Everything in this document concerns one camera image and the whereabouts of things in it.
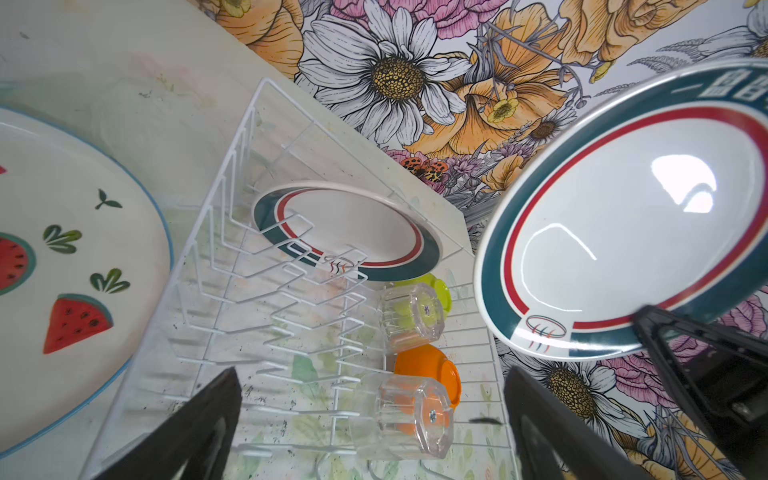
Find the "white plate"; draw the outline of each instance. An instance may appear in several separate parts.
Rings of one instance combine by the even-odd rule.
[[[253,222],[290,256],[331,273],[357,268],[369,280],[409,280],[440,261],[437,235],[397,204],[359,188],[305,181],[274,187],[253,203]],[[306,251],[294,239],[301,239]]]
[[[641,348],[651,304],[710,322],[768,277],[768,63],[654,78],[590,113],[507,192],[475,293],[510,347],[552,359]]]
[[[2,457],[119,374],[160,298],[173,254],[149,194],[91,145],[4,109],[0,145]],[[18,246],[11,249],[12,240]],[[14,270],[24,274],[9,279]],[[51,322],[62,333],[49,335]]]

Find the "white wire dish rack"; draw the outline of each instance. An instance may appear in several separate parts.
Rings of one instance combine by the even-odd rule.
[[[300,262],[301,252],[310,252],[301,237],[314,228],[306,219],[299,238],[277,245],[251,227],[254,197],[296,180],[333,180],[382,194],[429,223],[442,242],[434,273],[449,284],[454,308],[435,345],[456,364],[464,390],[454,444],[446,460],[402,462],[395,476],[404,478],[411,468],[415,475],[466,478],[490,458],[493,478],[515,478],[509,429],[468,422],[492,416],[507,423],[495,344],[472,295],[468,241],[446,233],[394,182],[357,161],[269,78],[237,128],[81,478],[120,458],[229,366],[237,368],[243,408],[225,475],[236,478],[238,469],[251,468],[254,478],[288,478],[287,472],[327,478],[344,464],[363,478],[386,477],[376,474],[382,471],[377,462],[352,458],[346,430],[347,419],[359,415],[349,392],[364,374],[387,370],[377,328],[382,286],[354,268],[331,274]],[[365,259],[364,251],[352,250],[359,262]]]

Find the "orange bowl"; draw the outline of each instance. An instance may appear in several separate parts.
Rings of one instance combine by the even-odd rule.
[[[422,345],[397,354],[396,375],[425,376],[437,380],[446,390],[455,409],[462,400],[462,380],[452,361],[440,349]]]

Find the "orange flower print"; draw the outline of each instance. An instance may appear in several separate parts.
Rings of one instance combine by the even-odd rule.
[[[498,162],[498,164],[493,167],[493,170],[487,175],[482,176],[482,183],[488,186],[482,191],[491,193],[494,191],[503,192],[504,190],[507,190],[507,188],[512,185],[512,182],[517,180],[518,177],[520,177],[520,174],[523,173],[524,164],[525,159],[520,155],[511,155]]]
[[[514,12],[511,19],[509,9],[502,10],[495,24],[506,31],[513,29],[511,35],[520,41],[549,25],[538,33],[538,49],[551,57],[562,52],[558,42],[563,32],[551,22],[540,3]],[[420,151],[430,158],[449,158],[473,154],[482,144],[481,152],[485,153],[511,137],[521,140],[538,127],[543,117],[563,105],[566,92],[554,88],[560,84],[560,78],[557,70],[548,70],[551,62],[547,58],[508,38],[500,38],[498,43],[507,63],[517,68],[496,59],[493,77],[488,80],[465,83],[462,76],[446,82],[446,87],[466,102],[466,111],[455,114],[456,121],[450,125],[425,118],[434,133],[424,134],[406,145],[408,151]],[[470,61],[477,63],[478,59],[473,55]]]
[[[293,80],[304,53],[299,0],[202,0],[217,24]]]
[[[594,54],[601,61],[616,60],[633,45],[659,28],[677,22],[706,1],[564,0],[560,4],[560,16],[567,18],[568,23],[558,45],[563,51],[562,61],[586,65]]]

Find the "floral wallpaper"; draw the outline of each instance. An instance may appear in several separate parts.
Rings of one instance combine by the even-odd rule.
[[[768,57],[760,0],[189,2],[465,212],[611,95],[699,61]],[[468,226],[473,245],[486,221]],[[767,295],[720,321],[766,337]],[[704,348],[673,347],[683,360]],[[561,363],[498,349],[654,478],[741,478],[644,353]]]

